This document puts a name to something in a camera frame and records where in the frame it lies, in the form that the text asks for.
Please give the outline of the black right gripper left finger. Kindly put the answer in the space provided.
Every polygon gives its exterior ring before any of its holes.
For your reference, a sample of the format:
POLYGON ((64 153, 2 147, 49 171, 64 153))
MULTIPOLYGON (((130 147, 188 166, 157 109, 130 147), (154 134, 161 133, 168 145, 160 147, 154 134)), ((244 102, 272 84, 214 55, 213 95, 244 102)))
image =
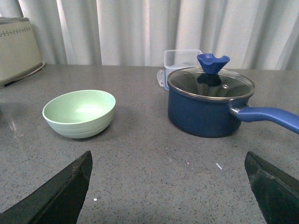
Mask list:
POLYGON ((92 172, 86 151, 32 194, 1 213, 2 224, 75 224, 92 172))

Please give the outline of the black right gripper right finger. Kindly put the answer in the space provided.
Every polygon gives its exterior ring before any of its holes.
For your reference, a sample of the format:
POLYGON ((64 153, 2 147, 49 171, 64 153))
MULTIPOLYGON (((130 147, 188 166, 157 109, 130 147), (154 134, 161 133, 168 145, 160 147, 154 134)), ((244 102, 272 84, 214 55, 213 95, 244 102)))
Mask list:
POLYGON ((251 151, 244 166, 266 223, 297 224, 299 181, 251 151))

